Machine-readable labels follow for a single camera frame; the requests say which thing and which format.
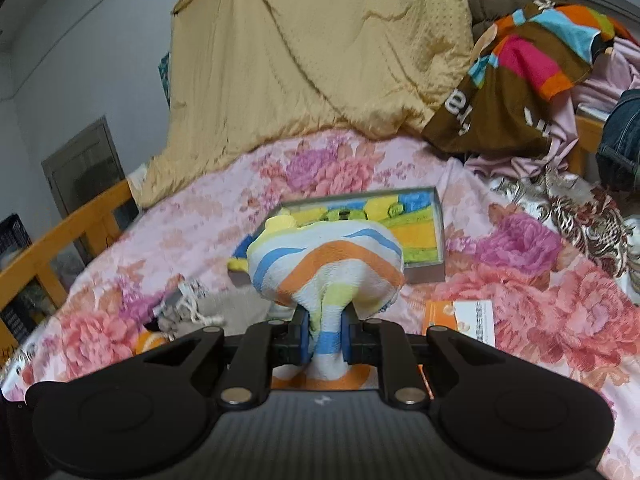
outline jeans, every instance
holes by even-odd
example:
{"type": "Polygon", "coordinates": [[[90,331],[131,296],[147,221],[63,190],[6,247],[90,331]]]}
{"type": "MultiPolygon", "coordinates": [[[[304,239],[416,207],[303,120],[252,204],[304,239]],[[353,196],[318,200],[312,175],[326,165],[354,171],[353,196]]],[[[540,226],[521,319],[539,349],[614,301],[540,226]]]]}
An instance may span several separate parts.
{"type": "Polygon", "coordinates": [[[596,154],[600,180],[616,191],[640,187],[640,90],[627,90],[604,124],[596,154]]]}

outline beige blanket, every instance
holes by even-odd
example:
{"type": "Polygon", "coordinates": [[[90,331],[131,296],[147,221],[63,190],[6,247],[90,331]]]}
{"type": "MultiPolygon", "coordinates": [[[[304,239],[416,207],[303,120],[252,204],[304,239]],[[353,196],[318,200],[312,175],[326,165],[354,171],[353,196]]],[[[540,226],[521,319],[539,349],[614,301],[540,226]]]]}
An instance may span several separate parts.
{"type": "Polygon", "coordinates": [[[466,0],[180,0],[167,146],[141,206],[270,140],[419,133],[468,68],[466,0]]]}

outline pink bedsheet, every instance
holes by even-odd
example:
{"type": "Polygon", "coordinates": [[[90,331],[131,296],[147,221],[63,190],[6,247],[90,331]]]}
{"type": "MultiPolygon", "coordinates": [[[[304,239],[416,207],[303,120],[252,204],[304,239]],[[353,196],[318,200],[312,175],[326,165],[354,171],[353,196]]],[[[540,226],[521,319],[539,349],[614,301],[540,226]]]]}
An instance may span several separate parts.
{"type": "Polygon", "coordinates": [[[281,199],[410,186],[437,186],[442,198],[447,281],[404,286],[380,316],[419,333],[429,298],[492,300],[498,348],[607,400],[616,429],[601,470],[637,478],[640,310],[559,235],[410,138],[372,143],[331,130],[282,140],[159,203],[79,276],[5,395],[20,399],[36,381],[72,380],[131,356],[151,308],[181,277],[232,287],[228,256],[281,199]]]}

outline striped cloth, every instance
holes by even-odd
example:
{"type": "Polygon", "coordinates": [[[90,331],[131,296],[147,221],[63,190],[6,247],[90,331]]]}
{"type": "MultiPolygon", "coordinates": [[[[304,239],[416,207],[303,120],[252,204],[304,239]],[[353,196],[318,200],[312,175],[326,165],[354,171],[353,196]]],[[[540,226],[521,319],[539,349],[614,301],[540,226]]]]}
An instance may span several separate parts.
{"type": "MultiPolygon", "coordinates": [[[[289,224],[295,225],[292,217],[289,224]]],[[[404,283],[402,249],[391,232],[376,222],[317,222],[297,228],[267,229],[247,250],[249,276],[269,300],[309,312],[310,364],[283,367],[274,386],[335,388],[349,366],[340,349],[340,316],[353,303],[361,319],[393,303],[404,283]]],[[[368,376],[354,370],[358,377],[368,376]]],[[[343,381],[360,387],[364,381],[343,381]]]]}

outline gray door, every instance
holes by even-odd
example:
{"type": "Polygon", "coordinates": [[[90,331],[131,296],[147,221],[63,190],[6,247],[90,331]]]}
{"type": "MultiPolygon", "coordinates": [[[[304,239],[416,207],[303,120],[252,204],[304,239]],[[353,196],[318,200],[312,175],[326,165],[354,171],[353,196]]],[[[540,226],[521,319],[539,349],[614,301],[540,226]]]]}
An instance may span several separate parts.
{"type": "MultiPolygon", "coordinates": [[[[44,160],[42,169],[62,218],[125,177],[105,117],[86,127],[44,160]]],[[[136,214],[135,204],[133,207],[127,205],[123,211],[116,212],[116,219],[124,229],[136,214]]],[[[79,243],[76,247],[87,262],[88,252],[79,243]]]]}

